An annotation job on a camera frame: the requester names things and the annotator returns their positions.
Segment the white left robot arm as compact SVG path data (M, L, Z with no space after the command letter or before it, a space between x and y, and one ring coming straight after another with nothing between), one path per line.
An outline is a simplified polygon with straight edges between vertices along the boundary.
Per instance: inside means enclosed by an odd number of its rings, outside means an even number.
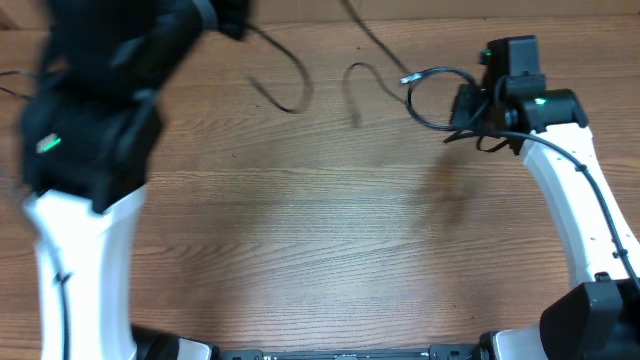
M243 38L241 0L50 0L37 90L20 118L45 359L209 359L134 326L131 252L163 85L207 31Z

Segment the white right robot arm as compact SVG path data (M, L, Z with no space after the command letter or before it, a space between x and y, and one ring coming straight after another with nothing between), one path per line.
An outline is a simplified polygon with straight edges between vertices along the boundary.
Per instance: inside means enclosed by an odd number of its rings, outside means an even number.
M479 89L463 85L451 118L502 137L542 190L565 253L569 292L538 322L481 338L482 359L636 359L639 242L599 165L578 97L550 90L533 36L488 43Z

